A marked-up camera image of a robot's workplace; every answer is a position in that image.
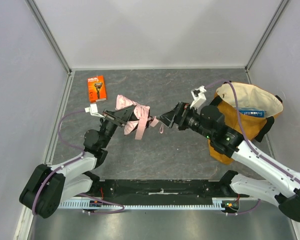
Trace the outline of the pink folding umbrella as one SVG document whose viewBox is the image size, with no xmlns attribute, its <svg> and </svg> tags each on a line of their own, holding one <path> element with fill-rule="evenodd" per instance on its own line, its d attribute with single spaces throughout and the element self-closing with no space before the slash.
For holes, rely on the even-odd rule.
<svg viewBox="0 0 300 240">
<path fill-rule="evenodd" d="M 117 95 L 116 110 L 122 110 L 131 106 L 134 107 L 134 109 L 131 117 L 126 120 L 124 135 L 129 135 L 133 131 L 136 131 L 135 139 L 141 140 L 146 128 L 155 127 L 159 123 L 159 120 L 155 116 L 150 115 L 150 106 L 139 104 L 123 95 Z"/>
</svg>

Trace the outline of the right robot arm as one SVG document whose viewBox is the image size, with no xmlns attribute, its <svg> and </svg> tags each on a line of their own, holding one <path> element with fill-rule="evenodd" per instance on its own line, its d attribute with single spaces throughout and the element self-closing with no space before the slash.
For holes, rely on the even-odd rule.
<svg viewBox="0 0 300 240">
<path fill-rule="evenodd" d="M 251 141 L 225 124 L 225 116 L 216 106 L 206 105 L 200 113 L 188 103 L 179 102 L 158 119 L 171 128 L 191 129 L 210 141 L 210 146 L 252 169 L 264 180 L 232 173 L 229 187 L 239 195 L 249 195 L 278 207 L 288 218 L 300 223 L 300 172 L 286 167 L 262 152 Z"/>
</svg>

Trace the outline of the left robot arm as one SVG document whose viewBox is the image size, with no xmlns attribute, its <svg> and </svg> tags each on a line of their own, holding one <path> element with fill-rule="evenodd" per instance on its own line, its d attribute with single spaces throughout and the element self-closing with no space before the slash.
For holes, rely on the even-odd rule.
<svg viewBox="0 0 300 240">
<path fill-rule="evenodd" d="M 87 193 L 99 177 L 92 174 L 105 161 L 105 149 L 118 127 L 123 128 L 131 119 L 135 106 L 103 113 L 92 112 L 87 107 L 85 113 L 99 117 L 99 130 L 90 129 L 84 135 L 80 154 L 62 163 L 48 166 L 38 165 L 19 196 L 19 202 L 29 208 L 33 215 L 46 219 L 58 206 L 79 194 Z"/>
</svg>

